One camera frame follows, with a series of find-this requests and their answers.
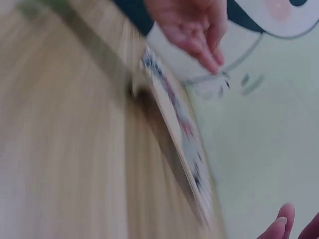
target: cartoon illustration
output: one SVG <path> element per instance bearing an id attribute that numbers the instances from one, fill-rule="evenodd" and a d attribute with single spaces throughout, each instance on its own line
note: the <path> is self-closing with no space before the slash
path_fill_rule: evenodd
<path id="1" fill-rule="evenodd" d="M 221 42 L 225 56 L 221 73 L 186 82 L 207 98 L 223 95 L 230 82 L 228 72 L 242 63 L 263 37 L 296 39 L 309 33 L 319 22 L 318 0 L 228 0 L 227 4 L 229 30 Z"/>

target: wooden surface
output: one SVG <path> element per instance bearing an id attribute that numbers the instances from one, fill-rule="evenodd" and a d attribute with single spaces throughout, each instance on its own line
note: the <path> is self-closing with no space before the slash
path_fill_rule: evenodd
<path id="1" fill-rule="evenodd" d="M 218 218 L 200 227 L 156 106 L 123 90 L 144 40 L 107 0 L 72 5 L 1 15 L 1 238 L 223 238 Z"/>

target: hand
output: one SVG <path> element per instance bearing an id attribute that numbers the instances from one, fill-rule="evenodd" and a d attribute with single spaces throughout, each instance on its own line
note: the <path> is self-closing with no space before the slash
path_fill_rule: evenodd
<path id="1" fill-rule="evenodd" d="M 276 220 L 257 239 L 289 239 L 295 219 L 295 208 L 292 204 L 284 204 Z M 317 239 L 319 237 L 319 213 L 303 229 L 298 239 Z"/>
<path id="2" fill-rule="evenodd" d="M 224 64 L 219 43 L 227 31 L 226 0 L 144 0 L 166 38 L 212 74 Z"/>

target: finger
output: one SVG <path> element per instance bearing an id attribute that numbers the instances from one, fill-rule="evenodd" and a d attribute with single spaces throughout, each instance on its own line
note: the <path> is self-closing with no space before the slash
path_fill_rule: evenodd
<path id="1" fill-rule="evenodd" d="M 227 22 L 211 24 L 209 26 L 206 35 L 206 41 L 212 53 L 219 48 L 220 41 L 226 32 Z"/>
<path id="2" fill-rule="evenodd" d="M 287 218 L 277 218 L 257 239 L 282 239 L 286 223 Z"/>
<path id="3" fill-rule="evenodd" d="M 180 27 L 166 25 L 162 27 L 166 38 L 170 43 L 186 51 L 188 54 L 198 54 L 202 51 L 202 43 L 195 37 L 187 35 Z"/>
<path id="4" fill-rule="evenodd" d="M 197 54 L 190 54 L 192 57 L 196 58 L 198 62 L 205 67 L 211 74 L 218 74 L 219 65 L 214 59 L 208 47 L 204 47 L 202 52 Z"/>
<path id="5" fill-rule="evenodd" d="M 215 61 L 217 62 L 217 64 L 219 66 L 224 65 L 225 58 L 224 58 L 224 55 L 223 55 L 223 53 L 221 52 L 220 49 L 215 50 L 215 53 L 213 54 L 213 57 L 214 57 Z"/>
<path id="6" fill-rule="evenodd" d="M 283 239 L 288 239 L 290 236 L 290 232 L 293 228 L 294 220 L 295 220 L 295 207 L 291 203 L 285 203 L 278 212 L 277 218 L 286 217 L 287 224 L 285 229 L 285 234 Z"/>
<path id="7" fill-rule="evenodd" d="M 213 58 L 206 41 L 202 40 L 204 37 L 200 36 L 201 34 L 203 35 L 203 32 L 188 36 L 180 27 L 176 27 L 175 25 L 166 25 L 163 26 L 162 29 L 172 44 L 196 58 L 198 62 L 213 75 L 218 73 L 219 66 Z"/>
<path id="8" fill-rule="evenodd" d="M 319 213 L 303 229 L 298 239 L 317 239 L 319 237 Z"/>

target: fingernail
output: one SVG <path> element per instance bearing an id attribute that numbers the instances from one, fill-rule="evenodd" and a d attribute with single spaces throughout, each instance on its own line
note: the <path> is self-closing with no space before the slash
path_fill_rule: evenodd
<path id="1" fill-rule="evenodd" d="M 275 220 L 275 222 L 279 222 L 279 221 L 283 222 L 286 225 L 288 220 L 286 217 L 279 217 Z"/>

